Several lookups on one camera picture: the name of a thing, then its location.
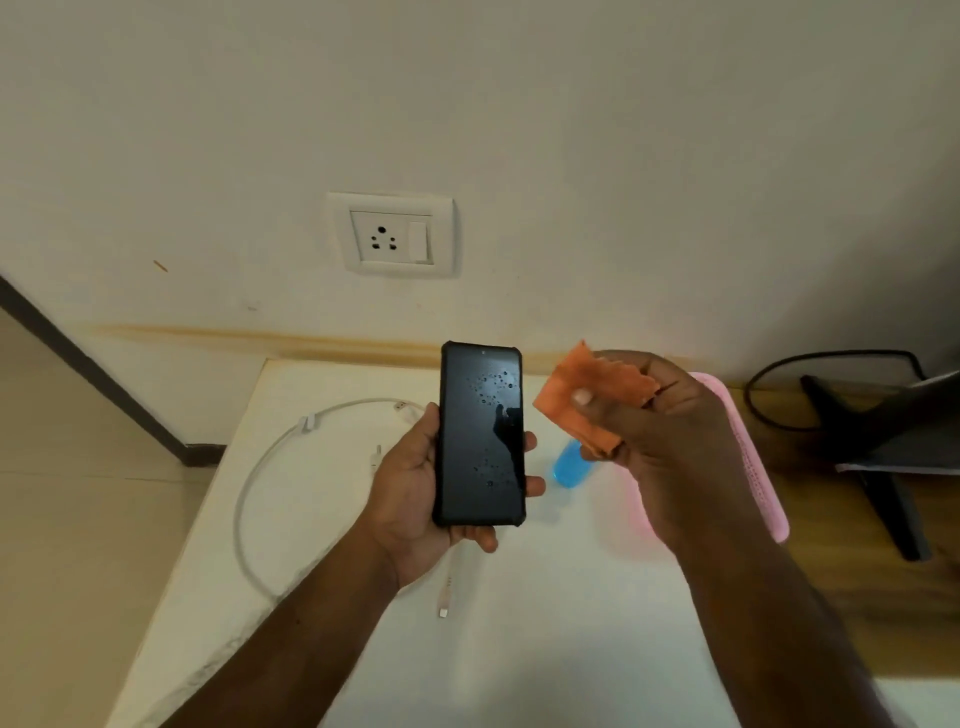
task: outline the white switch plate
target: white switch plate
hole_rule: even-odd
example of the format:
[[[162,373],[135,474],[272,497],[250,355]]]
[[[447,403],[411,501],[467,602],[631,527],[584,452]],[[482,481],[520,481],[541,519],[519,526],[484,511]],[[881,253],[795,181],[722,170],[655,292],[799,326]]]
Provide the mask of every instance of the white switch plate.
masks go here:
[[[376,276],[453,276],[451,198],[330,192],[326,203],[331,241],[340,249],[347,270]],[[410,223],[426,225],[425,261],[411,259]]]

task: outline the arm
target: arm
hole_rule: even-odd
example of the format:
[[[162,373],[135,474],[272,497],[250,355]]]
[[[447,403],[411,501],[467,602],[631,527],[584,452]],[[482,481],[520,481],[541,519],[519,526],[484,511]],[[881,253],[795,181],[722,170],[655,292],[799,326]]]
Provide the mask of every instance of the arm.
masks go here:
[[[741,724],[893,728],[839,622],[767,533],[723,403],[652,354],[598,355],[660,383],[643,409],[584,390],[573,403],[623,437],[613,459],[637,479],[650,523],[677,556]]]
[[[431,521],[439,427],[431,403],[383,458],[353,527],[164,728],[315,728],[400,588],[462,539],[496,550],[489,526],[439,528]],[[528,450],[536,442],[526,433]],[[528,477],[526,487],[528,496],[541,496],[546,484]]]

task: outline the cleaning cloth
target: cleaning cloth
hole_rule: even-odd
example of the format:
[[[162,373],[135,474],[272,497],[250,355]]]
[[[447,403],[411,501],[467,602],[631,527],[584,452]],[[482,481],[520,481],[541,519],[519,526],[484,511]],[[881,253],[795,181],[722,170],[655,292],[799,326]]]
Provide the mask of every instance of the cleaning cloth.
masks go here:
[[[581,341],[553,370],[534,400],[534,406],[598,457],[607,457],[623,439],[590,422],[570,403],[578,389],[606,400],[642,407],[660,389],[651,376],[621,361],[593,355]]]

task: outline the blue object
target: blue object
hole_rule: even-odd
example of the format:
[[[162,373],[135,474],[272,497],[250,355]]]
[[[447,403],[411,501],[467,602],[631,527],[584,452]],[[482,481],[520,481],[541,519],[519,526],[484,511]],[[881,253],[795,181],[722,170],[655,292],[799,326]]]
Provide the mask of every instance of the blue object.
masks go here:
[[[553,478],[565,488],[576,488],[592,467],[593,463],[580,456],[580,443],[570,440],[553,465]]]

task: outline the black stand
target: black stand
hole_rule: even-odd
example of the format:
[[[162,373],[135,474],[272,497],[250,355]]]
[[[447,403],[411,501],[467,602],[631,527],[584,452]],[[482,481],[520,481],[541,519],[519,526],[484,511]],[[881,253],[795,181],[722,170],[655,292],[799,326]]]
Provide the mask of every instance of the black stand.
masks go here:
[[[834,462],[845,462],[843,453],[855,449],[862,415],[840,401],[816,376],[801,376],[800,383],[823,423],[828,457]],[[886,526],[900,555],[907,561],[929,559],[930,546],[910,492],[892,473],[856,473],[864,494]]]

